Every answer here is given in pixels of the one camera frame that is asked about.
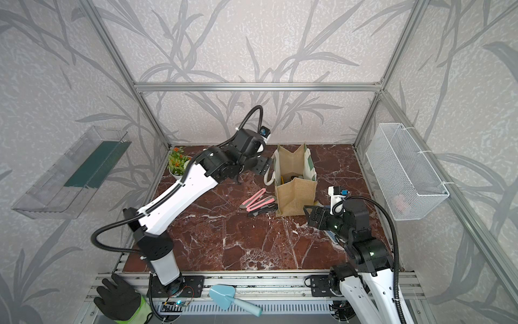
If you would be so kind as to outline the green Christmas tote bag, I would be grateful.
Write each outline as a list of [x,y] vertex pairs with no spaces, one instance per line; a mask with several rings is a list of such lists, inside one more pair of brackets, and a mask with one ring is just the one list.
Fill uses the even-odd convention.
[[[264,184],[275,189],[278,217],[301,216],[306,205],[316,201],[317,172],[307,144],[294,152],[278,146],[272,154],[271,177],[264,177]],[[299,176],[289,182],[291,176]]]

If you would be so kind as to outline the pink utility knife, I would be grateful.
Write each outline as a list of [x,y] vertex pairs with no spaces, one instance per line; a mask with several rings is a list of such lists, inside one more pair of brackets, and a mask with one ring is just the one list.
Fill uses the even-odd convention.
[[277,198],[275,196],[269,196],[267,198],[262,198],[259,200],[252,201],[249,205],[247,205],[247,212],[253,212],[255,210],[266,207],[270,204],[276,203]]
[[258,201],[263,195],[264,193],[267,191],[267,189],[265,188],[262,188],[260,189],[258,192],[256,192],[255,194],[253,194],[250,198],[248,198],[247,200],[245,200],[241,205],[240,205],[240,209],[247,209],[248,207],[252,206],[256,201]]

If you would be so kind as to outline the dark grey utility knife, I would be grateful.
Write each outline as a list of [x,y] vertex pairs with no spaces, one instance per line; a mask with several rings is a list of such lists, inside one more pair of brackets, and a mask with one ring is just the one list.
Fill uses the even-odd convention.
[[278,204],[271,203],[271,204],[265,205],[261,208],[250,211],[248,213],[248,217],[256,217],[261,214],[268,214],[270,212],[275,212],[277,209],[278,209]]

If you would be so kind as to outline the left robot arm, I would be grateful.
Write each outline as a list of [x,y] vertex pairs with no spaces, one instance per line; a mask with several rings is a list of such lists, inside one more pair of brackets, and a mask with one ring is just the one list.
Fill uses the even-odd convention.
[[163,286],[179,284],[182,273],[167,229],[185,209],[220,183],[228,179],[238,183],[247,171],[266,173],[272,160],[263,152],[271,131],[263,126],[263,114],[262,106],[253,107],[230,139],[195,155],[183,176],[158,198],[140,209],[125,209],[123,220],[96,229],[90,237],[93,245],[104,251],[124,252],[124,248],[108,246],[98,238],[108,230],[129,225],[138,246],[136,253],[144,257],[159,282]]

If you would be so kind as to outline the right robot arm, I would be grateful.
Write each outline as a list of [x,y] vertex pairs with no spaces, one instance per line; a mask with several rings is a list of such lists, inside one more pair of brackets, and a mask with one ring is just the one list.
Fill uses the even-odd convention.
[[327,289],[340,301],[329,310],[340,322],[413,323],[399,284],[398,242],[388,248],[373,236],[367,204],[388,215],[379,203],[361,196],[335,195],[330,207],[303,207],[308,225],[332,233],[348,255],[346,264],[330,269]]

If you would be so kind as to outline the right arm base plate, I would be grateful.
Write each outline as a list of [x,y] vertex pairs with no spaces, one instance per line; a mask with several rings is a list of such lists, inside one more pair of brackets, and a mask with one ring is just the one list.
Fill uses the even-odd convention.
[[311,290],[312,297],[335,297],[331,290],[328,275],[309,275],[304,279],[304,285]]

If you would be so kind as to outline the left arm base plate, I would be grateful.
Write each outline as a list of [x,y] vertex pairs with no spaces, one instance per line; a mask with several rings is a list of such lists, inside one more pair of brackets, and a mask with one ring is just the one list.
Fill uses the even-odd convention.
[[188,275],[163,286],[159,278],[154,275],[148,285],[146,296],[152,296],[152,298],[200,298],[204,282],[205,277],[203,275]]

